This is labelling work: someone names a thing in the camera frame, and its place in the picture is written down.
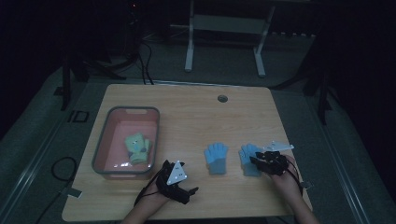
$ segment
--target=person's arm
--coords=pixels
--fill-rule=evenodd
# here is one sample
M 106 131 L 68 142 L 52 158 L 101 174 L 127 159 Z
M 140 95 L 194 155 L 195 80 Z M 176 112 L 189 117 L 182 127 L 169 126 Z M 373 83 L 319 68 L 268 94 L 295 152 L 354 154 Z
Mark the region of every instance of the person's arm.
M 170 201 L 169 198 L 157 191 L 157 185 L 154 180 L 145 192 L 145 195 L 148 196 L 140 199 L 139 203 L 128 213 L 121 224 L 143 224 L 149 217 L 160 210 L 164 204 Z
M 286 155 L 288 161 L 295 163 L 295 160 Z M 293 166 L 289 165 L 288 168 L 294 175 L 297 175 Z M 285 201 L 290 206 L 293 211 L 295 218 L 300 224 L 317 224 L 319 221 L 312 213 L 311 209 L 305 203 L 303 196 L 301 195 L 300 189 L 293 179 L 291 174 L 285 172 L 285 174 L 279 175 L 270 175 L 271 179 L 273 179 L 274 184 L 280 194 L 283 196 Z

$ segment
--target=white triangular marker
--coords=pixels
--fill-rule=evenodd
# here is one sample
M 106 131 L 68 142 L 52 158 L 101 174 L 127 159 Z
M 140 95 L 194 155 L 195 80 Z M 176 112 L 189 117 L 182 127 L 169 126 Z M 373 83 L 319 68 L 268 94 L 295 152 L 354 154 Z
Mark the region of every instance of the white triangular marker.
M 187 179 L 186 174 L 184 173 L 183 168 L 181 167 L 180 161 L 177 161 L 174 165 L 174 168 L 169 175 L 168 181 L 166 182 L 167 185 L 172 185 L 182 180 Z
M 282 150 L 294 149 L 294 146 L 272 141 L 271 145 L 263 147 L 263 149 L 264 151 L 282 151 Z

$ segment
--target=blue glove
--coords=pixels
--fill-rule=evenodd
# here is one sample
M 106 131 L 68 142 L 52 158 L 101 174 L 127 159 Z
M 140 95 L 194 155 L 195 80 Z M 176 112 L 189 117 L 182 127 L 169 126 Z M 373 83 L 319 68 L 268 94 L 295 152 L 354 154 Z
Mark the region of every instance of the blue glove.
M 209 145 L 205 149 L 206 162 L 209 165 L 209 173 L 211 175 L 225 174 L 225 158 L 227 156 L 228 147 L 222 143 Z
M 257 169 L 256 165 L 251 163 L 250 157 L 256 157 L 256 152 L 262 152 L 262 149 L 252 144 L 242 146 L 242 149 L 238 151 L 239 158 L 241 159 L 241 165 L 244 170 L 245 176 L 261 176 L 262 172 Z

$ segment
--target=small round object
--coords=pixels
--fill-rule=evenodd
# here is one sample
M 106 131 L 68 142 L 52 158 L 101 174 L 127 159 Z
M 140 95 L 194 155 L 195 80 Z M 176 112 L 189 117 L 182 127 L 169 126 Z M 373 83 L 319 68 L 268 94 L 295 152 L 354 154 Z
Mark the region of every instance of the small round object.
M 228 101 L 228 97 L 226 95 L 219 95 L 218 101 L 221 103 L 226 103 Z

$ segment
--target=plastic tray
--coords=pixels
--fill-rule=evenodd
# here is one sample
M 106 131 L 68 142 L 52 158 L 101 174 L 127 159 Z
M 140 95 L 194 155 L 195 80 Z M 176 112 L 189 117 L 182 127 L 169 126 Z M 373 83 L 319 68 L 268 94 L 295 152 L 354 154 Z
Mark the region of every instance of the plastic tray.
M 92 159 L 92 169 L 106 179 L 150 178 L 157 150 L 159 121 L 160 111 L 155 107 L 117 106 L 110 109 Z M 135 163 L 130 159 L 125 140 L 139 133 L 149 140 L 150 147 L 145 150 L 147 162 Z

